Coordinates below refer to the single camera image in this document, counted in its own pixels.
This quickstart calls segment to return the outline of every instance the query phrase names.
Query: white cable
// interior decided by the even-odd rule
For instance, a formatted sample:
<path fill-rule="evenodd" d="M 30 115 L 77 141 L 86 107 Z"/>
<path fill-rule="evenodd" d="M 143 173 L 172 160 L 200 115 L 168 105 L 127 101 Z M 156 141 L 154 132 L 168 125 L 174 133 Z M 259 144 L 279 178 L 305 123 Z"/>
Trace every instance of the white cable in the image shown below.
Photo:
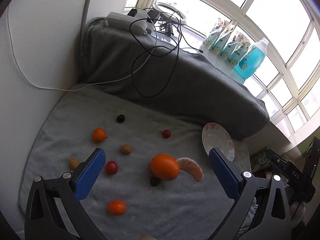
<path fill-rule="evenodd" d="M 147 14 L 147 12 L 146 12 L 145 10 L 142 10 L 142 11 L 145 12 L 145 14 L 147 15 L 147 18 L 150 19 L 150 17 L 149 17 L 149 15 Z M 10 25 L 9 25 L 9 5 L 8 5 L 8 7 L 7 7 L 7 22 L 8 22 L 8 30 L 9 30 L 10 44 L 11 44 L 11 50 L 12 50 L 12 55 L 13 55 L 14 62 L 15 62 L 15 64 L 16 64 L 16 66 L 17 66 L 20 74 L 23 76 L 23 78 L 24 78 L 31 86 L 34 86 L 34 87 L 39 88 L 39 89 L 60 90 L 60 91 L 67 91 L 67 92 L 76 92 L 76 91 L 79 91 L 79 90 L 81 90 L 81 89 L 84 89 L 84 88 L 89 87 L 89 86 L 92 86 L 92 85 L 100 85 L 100 84 L 106 84 L 106 83 L 112 83 L 112 82 L 118 82 L 118 81 L 124 80 L 124 79 L 126 79 L 126 78 L 128 78 L 128 77 L 131 77 L 132 74 L 134 74 L 134 73 L 136 73 L 138 70 L 140 70 L 140 69 L 145 65 L 145 63 L 148 61 L 148 59 L 151 57 L 151 54 L 153 53 L 153 51 L 154 51 L 154 49 L 155 49 L 155 48 L 152 49 L 151 54 L 147 57 L 147 59 L 145 60 L 145 62 L 144 62 L 137 70 L 135 70 L 132 74 L 130 74 L 129 76 L 126 76 L 126 77 L 124 77 L 124 78 L 121 78 L 121 79 L 118 79 L 118 80 L 106 81 L 106 82 L 93 83 L 93 84 L 89 84 L 89 85 L 86 85 L 86 86 L 84 86 L 84 87 L 81 87 L 81 88 L 79 88 L 79 89 L 76 89 L 76 90 L 68 90 L 68 89 L 61 89 L 61 88 L 41 87 L 41 86 L 37 86 L 37 85 L 31 83 L 31 82 L 28 80 L 28 78 L 26 78 L 26 76 L 23 74 L 23 72 L 21 71 L 21 69 L 20 69 L 20 67 L 19 67 L 19 65 L 18 65 L 16 56 L 15 56 L 15 53 L 14 53 L 14 49 L 13 49 L 12 36 L 11 36 L 11 30 L 10 30 Z M 158 37 L 157 37 L 157 32 L 156 32 L 156 42 L 155 42 L 154 47 L 157 45 L 157 39 L 158 39 Z"/>

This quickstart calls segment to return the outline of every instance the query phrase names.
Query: orange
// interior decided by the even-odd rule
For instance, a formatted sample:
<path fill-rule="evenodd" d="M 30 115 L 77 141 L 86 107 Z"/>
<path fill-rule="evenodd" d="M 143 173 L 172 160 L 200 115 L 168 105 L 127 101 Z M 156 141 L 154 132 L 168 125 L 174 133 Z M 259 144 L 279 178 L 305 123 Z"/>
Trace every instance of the orange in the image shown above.
<path fill-rule="evenodd" d="M 97 128 L 92 133 L 92 140 L 96 143 L 103 142 L 106 139 L 106 137 L 107 137 L 107 134 L 105 130 L 103 130 L 102 128 Z"/>
<path fill-rule="evenodd" d="M 188 157 L 182 157 L 176 159 L 176 161 L 179 164 L 180 169 L 189 172 L 197 181 L 201 181 L 203 179 L 202 169 L 195 160 Z"/>
<path fill-rule="evenodd" d="M 150 169 L 155 177 L 161 180 L 174 180 L 180 172 L 175 158 L 167 154 L 158 154 L 150 161 Z"/>
<path fill-rule="evenodd" d="M 126 205 L 121 200 L 113 200 L 108 204 L 108 211 L 113 216 L 122 215 L 126 209 Z"/>

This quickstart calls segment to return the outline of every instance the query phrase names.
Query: blue gripper pad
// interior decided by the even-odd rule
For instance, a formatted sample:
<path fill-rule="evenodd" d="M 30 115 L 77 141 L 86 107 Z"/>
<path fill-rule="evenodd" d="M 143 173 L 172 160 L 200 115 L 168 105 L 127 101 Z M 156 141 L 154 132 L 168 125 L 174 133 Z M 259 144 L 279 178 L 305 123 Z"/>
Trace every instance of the blue gripper pad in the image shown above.
<path fill-rule="evenodd" d="M 78 202 L 88 196 L 105 163 L 106 154 L 100 149 L 75 182 L 74 195 Z"/>
<path fill-rule="evenodd" d="M 209 152 L 209 162 L 228 198 L 237 201 L 240 197 L 240 184 L 214 148 Z"/>

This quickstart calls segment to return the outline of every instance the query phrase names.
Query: metal screw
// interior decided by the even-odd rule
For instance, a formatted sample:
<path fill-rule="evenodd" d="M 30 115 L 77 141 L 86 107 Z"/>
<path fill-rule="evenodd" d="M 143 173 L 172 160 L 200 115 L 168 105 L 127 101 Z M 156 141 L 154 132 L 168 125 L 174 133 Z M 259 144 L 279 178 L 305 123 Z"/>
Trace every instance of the metal screw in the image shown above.
<path fill-rule="evenodd" d="M 35 179 L 34 179 L 35 182 L 38 182 L 38 181 L 40 181 L 40 180 L 41 180 L 41 177 L 40 177 L 40 176 L 36 176 Z"/>
<path fill-rule="evenodd" d="M 71 173 L 70 172 L 66 172 L 65 174 L 63 174 L 63 178 L 64 179 L 69 179 L 71 177 Z"/>
<path fill-rule="evenodd" d="M 280 178 L 279 175 L 274 175 L 273 178 L 274 178 L 276 181 L 280 181 L 280 180 L 281 180 L 281 178 Z"/>
<path fill-rule="evenodd" d="M 245 172 L 243 173 L 243 176 L 245 176 L 246 178 L 250 178 L 250 177 L 251 177 L 251 173 L 248 172 L 248 171 L 245 171 Z"/>

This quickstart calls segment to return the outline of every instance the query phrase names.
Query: bottle cap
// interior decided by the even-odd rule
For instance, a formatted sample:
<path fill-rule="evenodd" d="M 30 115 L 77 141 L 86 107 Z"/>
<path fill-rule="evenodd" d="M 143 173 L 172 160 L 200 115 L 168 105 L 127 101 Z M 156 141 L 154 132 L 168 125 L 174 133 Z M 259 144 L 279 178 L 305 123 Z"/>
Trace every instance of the bottle cap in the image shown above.
<path fill-rule="evenodd" d="M 269 41 L 266 38 L 262 38 L 262 40 L 260 40 L 259 43 L 266 48 L 269 44 Z"/>

